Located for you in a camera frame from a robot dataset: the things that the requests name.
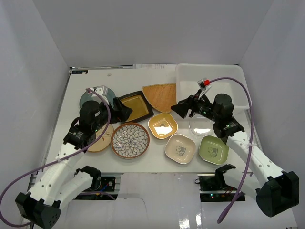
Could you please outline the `black square amber plate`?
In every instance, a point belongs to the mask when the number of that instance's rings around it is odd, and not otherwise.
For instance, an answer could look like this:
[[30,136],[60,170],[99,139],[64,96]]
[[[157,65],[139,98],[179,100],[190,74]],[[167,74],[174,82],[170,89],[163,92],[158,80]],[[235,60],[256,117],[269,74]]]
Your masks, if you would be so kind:
[[132,109],[132,113],[125,123],[138,123],[154,115],[153,108],[146,100],[142,91],[126,94],[119,99],[126,107]]

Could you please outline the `woven fan-shaped basket plate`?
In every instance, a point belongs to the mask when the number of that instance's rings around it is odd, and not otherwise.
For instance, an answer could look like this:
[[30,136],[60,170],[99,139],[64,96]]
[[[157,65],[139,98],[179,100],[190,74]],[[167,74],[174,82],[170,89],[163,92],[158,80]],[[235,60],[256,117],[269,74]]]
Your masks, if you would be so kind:
[[176,105],[176,83],[154,84],[142,87],[148,103],[161,113],[170,113],[171,106]]

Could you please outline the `floral patterned round plate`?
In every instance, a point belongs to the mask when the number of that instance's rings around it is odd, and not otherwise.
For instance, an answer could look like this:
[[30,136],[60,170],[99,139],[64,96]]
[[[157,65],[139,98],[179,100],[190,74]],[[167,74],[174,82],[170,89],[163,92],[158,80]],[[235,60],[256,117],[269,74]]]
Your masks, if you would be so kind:
[[135,159],[148,149],[150,137],[147,130],[138,123],[124,123],[111,136],[113,152],[123,159]]

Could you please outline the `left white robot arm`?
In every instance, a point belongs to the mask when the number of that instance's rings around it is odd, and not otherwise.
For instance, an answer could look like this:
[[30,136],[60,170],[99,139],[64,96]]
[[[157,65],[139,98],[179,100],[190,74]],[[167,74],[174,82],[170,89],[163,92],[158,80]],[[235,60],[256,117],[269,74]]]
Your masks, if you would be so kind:
[[77,169],[72,180],[65,180],[84,156],[81,150],[87,150],[96,140],[96,132],[105,125],[126,121],[131,113],[132,109],[124,106],[117,97],[113,99],[113,104],[85,102],[52,165],[26,194],[17,195],[15,202],[21,215],[41,228],[50,229],[71,200],[85,190],[98,190],[101,172],[90,166]]

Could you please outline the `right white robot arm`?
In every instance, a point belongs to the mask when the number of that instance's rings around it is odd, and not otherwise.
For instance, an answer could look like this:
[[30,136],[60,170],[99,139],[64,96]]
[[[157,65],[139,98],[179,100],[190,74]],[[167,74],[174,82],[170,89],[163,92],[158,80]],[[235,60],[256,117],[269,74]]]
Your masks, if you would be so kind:
[[190,95],[171,106],[181,118],[199,114],[214,122],[213,130],[230,149],[246,163],[254,178],[244,177],[236,166],[226,164],[215,171],[214,183],[220,190],[229,187],[253,197],[260,210],[273,217],[299,204],[299,177],[274,164],[257,146],[250,142],[244,128],[233,117],[234,105],[227,94],[218,94],[211,103],[203,95]]

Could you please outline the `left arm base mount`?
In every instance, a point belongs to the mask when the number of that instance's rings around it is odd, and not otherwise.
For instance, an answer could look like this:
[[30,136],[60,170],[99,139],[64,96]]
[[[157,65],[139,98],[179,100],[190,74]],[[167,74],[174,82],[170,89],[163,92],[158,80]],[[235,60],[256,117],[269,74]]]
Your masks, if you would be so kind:
[[93,177],[92,185],[79,194],[74,200],[116,200],[118,194],[114,194],[116,177],[102,176],[100,170],[85,166],[78,168],[75,175],[79,172],[87,173]]

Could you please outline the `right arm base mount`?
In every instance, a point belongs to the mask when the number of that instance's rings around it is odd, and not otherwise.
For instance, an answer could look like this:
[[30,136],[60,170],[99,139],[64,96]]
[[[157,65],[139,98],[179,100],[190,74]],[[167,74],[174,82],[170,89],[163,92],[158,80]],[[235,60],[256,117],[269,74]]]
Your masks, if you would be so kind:
[[[229,186],[224,175],[235,175],[237,184]],[[231,164],[216,169],[214,173],[198,174],[194,181],[199,186],[201,203],[231,202],[239,186],[243,172]]]

